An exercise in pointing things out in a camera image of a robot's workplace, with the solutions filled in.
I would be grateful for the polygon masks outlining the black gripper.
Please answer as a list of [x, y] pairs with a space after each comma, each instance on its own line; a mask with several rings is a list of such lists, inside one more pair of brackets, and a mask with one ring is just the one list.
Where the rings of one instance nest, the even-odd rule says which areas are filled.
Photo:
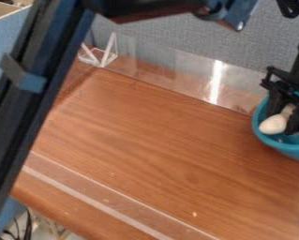
[[269, 66], [261, 81], [261, 86], [269, 91], [267, 117], [278, 114], [289, 103], [298, 105], [287, 121], [287, 135], [299, 132], [299, 84], [295, 80], [290, 72]]

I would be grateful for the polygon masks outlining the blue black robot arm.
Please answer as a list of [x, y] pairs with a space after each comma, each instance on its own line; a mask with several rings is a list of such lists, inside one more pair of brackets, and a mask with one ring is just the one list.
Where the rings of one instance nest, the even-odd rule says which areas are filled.
[[[299, 0], [274, 0], [283, 17], [299, 16]], [[0, 61], [0, 212], [75, 55], [100, 14], [118, 23], [191, 13], [206, 22], [246, 26], [258, 0], [35, 0], [12, 51]], [[262, 86], [270, 90], [267, 115], [291, 103], [283, 133], [299, 133], [299, 45], [290, 71], [267, 68]]]

